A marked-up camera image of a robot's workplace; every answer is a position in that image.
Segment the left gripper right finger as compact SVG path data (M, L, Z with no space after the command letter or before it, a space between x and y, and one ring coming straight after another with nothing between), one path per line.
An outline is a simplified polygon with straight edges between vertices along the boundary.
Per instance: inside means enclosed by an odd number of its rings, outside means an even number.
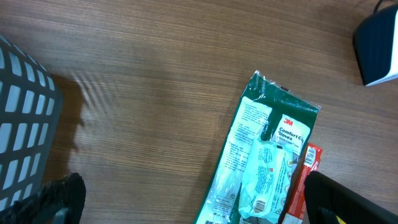
M310 224L396 224L397 215L376 205L318 171L304 182Z

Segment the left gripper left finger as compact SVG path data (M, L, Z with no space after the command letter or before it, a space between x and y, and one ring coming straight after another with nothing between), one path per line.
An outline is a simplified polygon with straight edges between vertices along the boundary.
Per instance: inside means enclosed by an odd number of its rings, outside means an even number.
M38 192L1 211L1 224L79 224L86 187L77 173L45 183Z

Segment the red snack packet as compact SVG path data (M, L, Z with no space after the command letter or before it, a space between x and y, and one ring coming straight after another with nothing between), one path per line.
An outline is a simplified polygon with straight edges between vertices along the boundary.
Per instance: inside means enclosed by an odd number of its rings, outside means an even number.
M317 171L323 149L308 143L303 166L298 175L295 188L282 224L302 224L306 204L304 196L304 182L311 171Z

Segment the light teal small packet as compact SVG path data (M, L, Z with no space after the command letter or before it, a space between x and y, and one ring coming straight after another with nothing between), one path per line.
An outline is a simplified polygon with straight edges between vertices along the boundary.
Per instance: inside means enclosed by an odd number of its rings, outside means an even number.
M241 182L240 215L277 223L290 188L292 167L291 145L255 139Z

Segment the green 3M gloves package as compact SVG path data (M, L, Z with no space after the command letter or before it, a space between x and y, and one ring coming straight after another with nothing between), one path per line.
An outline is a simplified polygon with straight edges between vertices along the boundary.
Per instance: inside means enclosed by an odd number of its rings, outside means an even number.
M240 97L228 136L195 223L244 223L239 211L243 173L255 139L293 147L293 174L305 154L320 106L255 72Z

